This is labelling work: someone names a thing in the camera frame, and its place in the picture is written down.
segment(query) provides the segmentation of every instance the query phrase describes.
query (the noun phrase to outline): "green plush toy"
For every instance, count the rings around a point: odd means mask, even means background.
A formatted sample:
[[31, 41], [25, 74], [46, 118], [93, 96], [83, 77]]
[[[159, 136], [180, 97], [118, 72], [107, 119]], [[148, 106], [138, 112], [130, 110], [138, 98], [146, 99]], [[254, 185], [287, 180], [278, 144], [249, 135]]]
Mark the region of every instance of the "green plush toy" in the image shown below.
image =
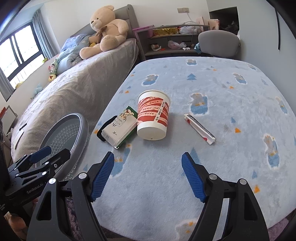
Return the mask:
[[51, 70], [50, 70], [50, 74], [55, 74], [57, 75], [57, 68], [58, 68], [59, 64], [57, 62], [57, 59], [54, 60], [54, 62], [52, 63], [52, 65], [50, 66]]

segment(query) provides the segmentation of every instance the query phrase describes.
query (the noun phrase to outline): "metal screw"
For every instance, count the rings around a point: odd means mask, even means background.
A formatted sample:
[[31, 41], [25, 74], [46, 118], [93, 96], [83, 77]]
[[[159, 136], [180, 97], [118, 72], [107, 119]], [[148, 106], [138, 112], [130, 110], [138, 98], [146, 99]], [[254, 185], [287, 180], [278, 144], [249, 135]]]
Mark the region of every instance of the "metal screw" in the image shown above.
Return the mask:
[[246, 185], [246, 184], [247, 184], [247, 181], [246, 181], [245, 179], [241, 179], [239, 182], [240, 182], [242, 185]]
[[78, 175], [78, 177], [79, 177], [80, 179], [84, 179], [84, 178], [86, 178], [86, 173], [85, 173], [85, 172], [80, 173], [80, 174]]
[[210, 174], [210, 175], [209, 175], [209, 178], [210, 178], [211, 180], [216, 180], [216, 179], [217, 179], [217, 176], [216, 176], [215, 174]]
[[49, 184], [54, 184], [55, 183], [55, 181], [56, 181], [56, 179], [55, 178], [51, 178], [48, 182], [49, 182]]

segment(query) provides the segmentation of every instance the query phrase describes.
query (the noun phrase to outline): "white carton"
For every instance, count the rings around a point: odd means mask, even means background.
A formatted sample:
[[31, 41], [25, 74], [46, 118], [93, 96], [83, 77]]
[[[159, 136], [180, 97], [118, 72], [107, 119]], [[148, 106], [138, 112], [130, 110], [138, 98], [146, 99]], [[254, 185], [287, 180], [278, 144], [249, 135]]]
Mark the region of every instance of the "white carton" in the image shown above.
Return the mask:
[[138, 113], [128, 106], [115, 120], [102, 130], [102, 137], [118, 149], [137, 126]]

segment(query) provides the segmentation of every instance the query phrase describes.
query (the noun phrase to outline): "plastic bag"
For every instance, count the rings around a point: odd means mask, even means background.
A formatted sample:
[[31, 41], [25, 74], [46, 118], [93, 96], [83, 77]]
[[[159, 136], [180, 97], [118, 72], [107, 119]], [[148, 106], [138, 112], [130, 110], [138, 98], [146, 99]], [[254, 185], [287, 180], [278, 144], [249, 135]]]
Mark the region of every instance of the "plastic bag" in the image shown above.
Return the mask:
[[182, 49], [182, 48], [185, 48], [185, 47], [186, 47], [186, 44], [185, 44], [184, 42], [178, 44], [178, 43], [176, 43], [176, 42], [170, 40], [170, 41], [168, 42], [168, 47], [169, 47], [170, 49]]
[[198, 26], [184, 26], [180, 28], [180, 34], [200, 34], [201, 32]]

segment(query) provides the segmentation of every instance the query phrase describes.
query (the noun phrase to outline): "wall outlet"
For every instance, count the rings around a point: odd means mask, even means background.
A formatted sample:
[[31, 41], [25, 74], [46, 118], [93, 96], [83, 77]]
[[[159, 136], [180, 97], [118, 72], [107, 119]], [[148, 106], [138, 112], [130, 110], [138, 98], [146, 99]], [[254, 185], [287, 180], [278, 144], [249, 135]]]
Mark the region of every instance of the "wall outlet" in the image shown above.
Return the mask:
[[189, 12], [189, 8], [187, 7], [181, 7], [181, 8], [177, 8], [178, 13], [185, 13], [185, 12]]

